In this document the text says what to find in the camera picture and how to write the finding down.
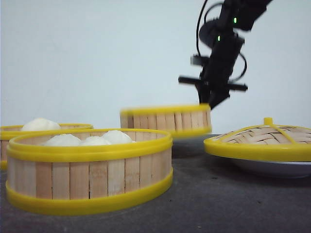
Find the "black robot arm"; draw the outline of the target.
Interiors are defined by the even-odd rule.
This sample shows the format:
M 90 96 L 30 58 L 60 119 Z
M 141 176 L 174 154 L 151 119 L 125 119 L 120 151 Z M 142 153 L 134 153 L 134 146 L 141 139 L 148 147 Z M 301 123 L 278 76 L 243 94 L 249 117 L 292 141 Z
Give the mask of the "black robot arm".
M 191 64 L 202 67 L 199 78 L 179 76 L 179 83 L 194 85 L 200 104 L 213 109 L 230 97 L 231 90 L 245 92 L 248 87 L 238 84 L 247 61 L 241 53 L 245 39 L 236 29 L 250 31 L 255 21 L 267 10 L 268 0 L 224 0 L 201 8 L 196 26 L 196 42 L 211 49 L 210 56 L 200 51 L 191 57 Z

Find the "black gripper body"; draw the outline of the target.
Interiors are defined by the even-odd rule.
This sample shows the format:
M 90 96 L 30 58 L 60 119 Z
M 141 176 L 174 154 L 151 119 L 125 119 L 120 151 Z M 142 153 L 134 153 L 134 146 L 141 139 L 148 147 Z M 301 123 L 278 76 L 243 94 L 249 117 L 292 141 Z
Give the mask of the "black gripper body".
M 179 83 L 205 84 L 210 87 L 210 93 L 238 90 L 245 92 L 248 87 L 244 84 L 233 84 L 229 77 L 233 72 L 235 62 L 244 44 L 244 39 L 237 34 L 217 35 L 216 41 L 209 58 L 204 59 L 200 78 L 190 78 L 180 76 Z

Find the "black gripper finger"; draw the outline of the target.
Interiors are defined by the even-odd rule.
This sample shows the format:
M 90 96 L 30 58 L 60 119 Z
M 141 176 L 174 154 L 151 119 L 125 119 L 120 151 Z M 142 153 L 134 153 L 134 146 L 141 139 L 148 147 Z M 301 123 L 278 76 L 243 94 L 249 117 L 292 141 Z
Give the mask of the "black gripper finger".
M 218 104 L 222 101 L 226 100 L 230 97 L 229 91 L 224 92 L 214 92 L 212 91 L 210 94 L 210 108 L 214 109 Z
M 205 84 L 197 84 L 196 89 L 198 92 L 200 103 L 209 103 L 210 100 L 210 87 Z

